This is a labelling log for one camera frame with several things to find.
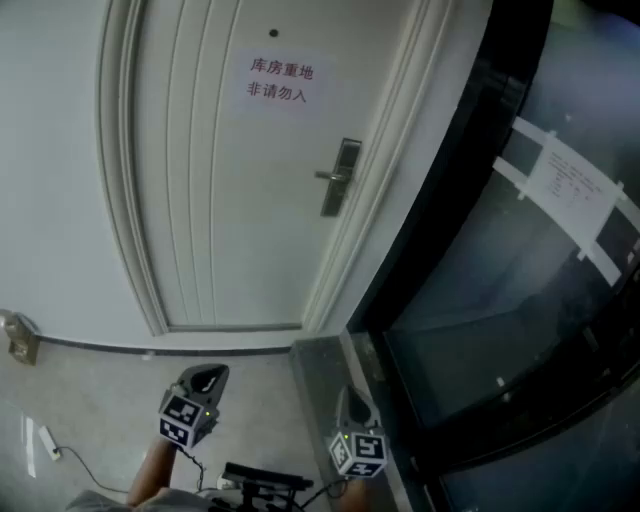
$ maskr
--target glass door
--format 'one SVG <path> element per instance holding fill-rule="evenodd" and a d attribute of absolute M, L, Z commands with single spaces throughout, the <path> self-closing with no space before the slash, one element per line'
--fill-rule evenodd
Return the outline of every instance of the glass door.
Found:
<path fill-rule="evenodd" d="M 537 54 L 481 48 L 521 81 L 472 73 L 362 317 L 454 510 L 616 510 L 640 472 L 640 27 L 542 4 Z"/>

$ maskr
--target glass panel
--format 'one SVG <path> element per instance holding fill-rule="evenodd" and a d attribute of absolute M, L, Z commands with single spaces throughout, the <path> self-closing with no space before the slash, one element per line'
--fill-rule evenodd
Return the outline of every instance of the glass panel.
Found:
<path fill-rule="evenodd" d="M 529 450 L 443 477 L 454 511 L 637 510 L 640 385 Z"/>
<path fill-rule="evenodd" d="M 621 181 L 635 204 L 639 63 L 640 27 L 579 1 L 556 2 L 521 113 Z M 512 131 L 501 156 L 528 176 L 541 151 Z M 635 264 L 638 231 L 618 209 L 597 243 L 621 272 Z M 607 303 L 614 289 L 580 252 L 545 211 L 493 173 L 445 257 L 387 333 L 426 425 L 497 392 Z"/>

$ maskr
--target white door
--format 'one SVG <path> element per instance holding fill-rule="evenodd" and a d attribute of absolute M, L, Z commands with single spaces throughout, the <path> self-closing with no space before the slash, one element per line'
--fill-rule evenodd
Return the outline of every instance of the white door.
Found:
<path fill-rule="evenodd" d="M 135 179 L 172 329 L 300 326 L 337 222 L 315 173 L 371 140 L 416 3 L 148 3 Z"/>

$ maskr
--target power strip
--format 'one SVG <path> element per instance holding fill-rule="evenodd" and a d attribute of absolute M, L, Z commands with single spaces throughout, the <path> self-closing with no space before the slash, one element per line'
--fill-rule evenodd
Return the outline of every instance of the power strip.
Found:
<path fill-rule="evenodd" d="M 51 437 L 51 434 L 49 433 L 49 429 L 47 427 L 40 427 L 40 430 L 38 430 L 38 434 L 40 434 L 40 439 L 42 439 L 49 457 L 51 457 L 51 459 L 54 461 L 58 460 L 60 458 L 60 452 L 53 440 L 53 437 Z"/>

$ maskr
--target paper sign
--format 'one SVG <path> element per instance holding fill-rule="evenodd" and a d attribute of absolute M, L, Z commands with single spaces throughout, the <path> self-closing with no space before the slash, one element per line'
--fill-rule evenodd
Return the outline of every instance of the paper sign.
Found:
<path fill-rule="evenodd" d="M 549 215 L 580 247 L 591 248 L 622 190 L 552 135 L 521 191 Z"/>
<path fill-rule="evenodd" d="M 327 106 L 333 65 L 317 53 L 242 48 L 231 55 L 230 65 L 234 107 L 242 112 L 308 118 Z"/>

